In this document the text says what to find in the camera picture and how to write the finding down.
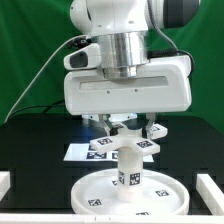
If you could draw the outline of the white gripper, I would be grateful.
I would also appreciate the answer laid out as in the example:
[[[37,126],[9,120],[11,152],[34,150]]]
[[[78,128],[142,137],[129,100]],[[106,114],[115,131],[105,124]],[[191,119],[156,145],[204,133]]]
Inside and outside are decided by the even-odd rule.
[[[185,111],[192,97],[188,56],[155,58],[139,66],[132,78],[106,79],[99,69],[74,71],[64,80],[67,110],[73,115],[101,114],[108,136],[118,133],[105,114],[147,113],[143,136],[153,135],[154,112]]]

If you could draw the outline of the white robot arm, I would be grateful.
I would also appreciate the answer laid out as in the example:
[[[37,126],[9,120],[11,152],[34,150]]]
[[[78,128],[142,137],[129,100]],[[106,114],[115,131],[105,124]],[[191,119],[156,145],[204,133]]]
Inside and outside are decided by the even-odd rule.
[[[149,137],[155,114],[188,109],[192,56],[172,45],[151,51],[150,29],[183,27],[201,0],[74,0],[70,17],[84,34],[79,50],[64,58],[67,110],[96,115],[109,130],[109,115],[144,113]]]

